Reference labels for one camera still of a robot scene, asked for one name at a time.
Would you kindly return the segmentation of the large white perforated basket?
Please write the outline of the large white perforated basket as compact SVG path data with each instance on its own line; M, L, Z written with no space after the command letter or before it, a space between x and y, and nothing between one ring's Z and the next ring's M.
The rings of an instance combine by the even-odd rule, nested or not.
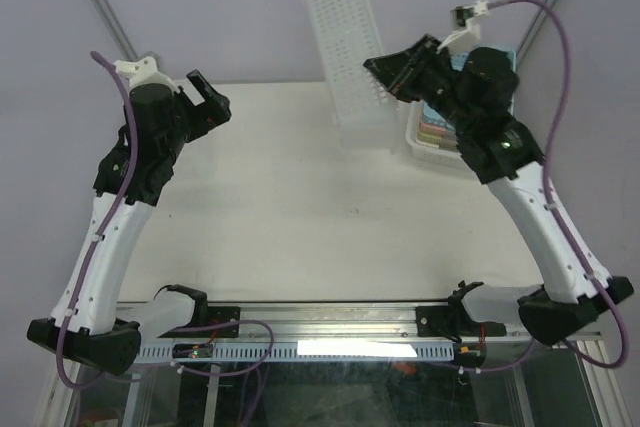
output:
M303 0L320 54L343 146L389 149L398 103L365 69L383 54L369 0Z

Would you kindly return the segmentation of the light blue perforated basket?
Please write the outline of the light blue perforated basket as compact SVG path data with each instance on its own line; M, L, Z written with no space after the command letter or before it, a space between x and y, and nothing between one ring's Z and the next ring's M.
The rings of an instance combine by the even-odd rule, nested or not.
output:
M504 57L513 72L517 69L517 54L514 49L487 44L479 44L475 46L472 51L461 52L453 55L451 57L452 68L456 71L462 71L469 57L472 57L473 60L480 58L496 60Z

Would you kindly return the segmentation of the pink perforated basket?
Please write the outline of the pink perforated basket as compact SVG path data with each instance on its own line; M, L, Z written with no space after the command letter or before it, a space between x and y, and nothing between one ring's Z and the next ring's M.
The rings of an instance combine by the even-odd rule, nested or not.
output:
M427 102L424 102L422 105L422 122L434 127L443 128L447 132L455 132L455 128Z

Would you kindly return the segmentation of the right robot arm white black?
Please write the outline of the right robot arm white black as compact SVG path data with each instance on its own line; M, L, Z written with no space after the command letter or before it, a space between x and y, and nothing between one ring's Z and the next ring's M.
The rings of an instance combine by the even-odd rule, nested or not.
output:
M448 325L469 334L482 322L519 323L552 346L595 322L634 293L588 252L566 211L545 185L545 157L529 129L509 111L519 82L508 55L473 49L460 69L447 48L425 35L410 48L370 58L363 66L404 102L423 101L455 130L464 163L509 214L542 277L527 289L481 282L455 292Z

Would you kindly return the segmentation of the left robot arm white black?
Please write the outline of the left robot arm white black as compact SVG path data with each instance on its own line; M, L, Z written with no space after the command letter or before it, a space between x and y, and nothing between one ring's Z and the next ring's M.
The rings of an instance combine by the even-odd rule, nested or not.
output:
M206 293L168 285L149 302L118 316L131 255L157 206L183 147L231 118L230 101L197 70L186 76L201 95L194 103L170 81L132 79L125 123L99 164L91 222L70 281L52 312L34 319L27 338L103 373L121 375L143 345L180 328L198 335L209 324Z

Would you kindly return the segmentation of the small white perforated basket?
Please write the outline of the small white perforated basket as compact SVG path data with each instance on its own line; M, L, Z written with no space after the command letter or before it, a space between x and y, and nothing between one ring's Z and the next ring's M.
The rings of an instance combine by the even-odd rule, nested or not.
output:
M405 139L416 159L471 174L458 152L455 129L426 103L410 106Z

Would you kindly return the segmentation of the yellow-green perforated basket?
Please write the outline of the yellow-green perforated basket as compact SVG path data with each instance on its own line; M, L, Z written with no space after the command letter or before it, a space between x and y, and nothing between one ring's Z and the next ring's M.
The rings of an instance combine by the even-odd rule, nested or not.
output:
M458 139L452 133L418 131L416 134L416 141L427 146L450 152L458 151Z

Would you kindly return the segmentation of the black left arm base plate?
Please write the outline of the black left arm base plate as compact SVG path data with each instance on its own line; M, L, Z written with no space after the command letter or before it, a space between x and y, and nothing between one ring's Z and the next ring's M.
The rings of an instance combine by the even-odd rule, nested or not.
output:
M209 305L207 317L200 323L190 323L189 327L210 327L222 323L228 323L231 321L237 321L241 316L241 307L237 305ZM161 338L205 338L209 339L214 336L214 339L235 339L239 336L239 326L225 327L223 329L215 329L198 332L177 332L176 330L167 332L161 335Z

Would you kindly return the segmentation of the aluminium frame rail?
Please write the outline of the aluminium frame rail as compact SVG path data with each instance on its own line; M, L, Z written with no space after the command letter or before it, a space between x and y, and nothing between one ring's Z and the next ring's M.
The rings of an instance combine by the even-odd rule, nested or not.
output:
M206 293L208 306L240 306L239 320L209 327L239 326L239 336L160 336L143 347L158 340L450 341L455 356L469 342L481 354L502 338L518 337L528 349L544 345L519 323L504 324L505 337L460 343L417 335L415 308L464 311L453 299L460 288L542 283L513 220L472 172L341 149L328 89L318 82L226 85L223 93L231 119L183 147L138 237L116 313L181 285ZM270 363L134 362L121 375L94 369L92 382L67 385L77 393L79 425L143 426L146 388L158 369L194 381L198 396L215 400L222 378L255 373L264 383Z

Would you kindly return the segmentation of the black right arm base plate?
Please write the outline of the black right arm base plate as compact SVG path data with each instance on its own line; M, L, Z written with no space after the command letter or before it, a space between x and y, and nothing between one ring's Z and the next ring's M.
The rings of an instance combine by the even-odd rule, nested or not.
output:
M450 305L424 305L415 308L419 337L444 337L460 343L463 337L505 337L506 326L497 322L475 322L462 310Z

